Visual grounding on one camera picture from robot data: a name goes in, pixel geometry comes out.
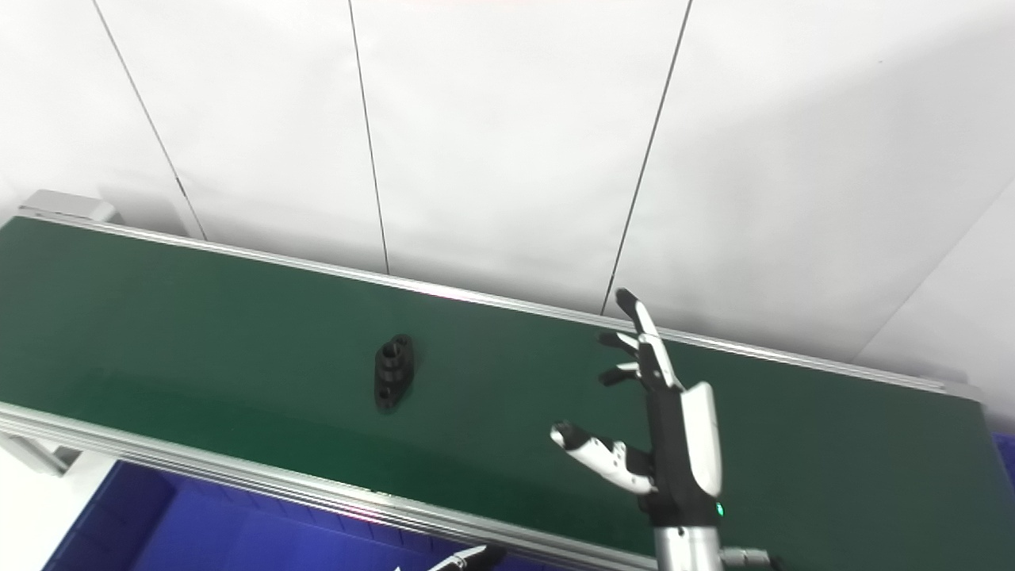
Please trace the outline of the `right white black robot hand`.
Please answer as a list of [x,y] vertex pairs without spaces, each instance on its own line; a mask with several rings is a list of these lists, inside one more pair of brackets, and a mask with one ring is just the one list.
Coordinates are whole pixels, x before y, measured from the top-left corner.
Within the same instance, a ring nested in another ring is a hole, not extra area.
[[570,458],[635,495],[653,527],[716,528],[724,509],[713,387],[707,381],[685,386],[642,301],[624,288],[616,290],[615,299],[635,333],[609,331],[599,334],[599,343],[620,348],[631,361],[602,372],[599,383],[641,384],[650,450],[595,435],[566,420],[551,426],[550,438]]

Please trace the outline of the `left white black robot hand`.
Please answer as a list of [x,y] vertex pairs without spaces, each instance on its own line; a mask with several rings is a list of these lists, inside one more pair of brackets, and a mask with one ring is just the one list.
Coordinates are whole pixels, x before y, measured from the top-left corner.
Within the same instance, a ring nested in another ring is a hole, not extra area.
[[472,546],[446,555],[435,563],[419,567],[418,570],[496,570],[504,563],[507,550],[503,546]]

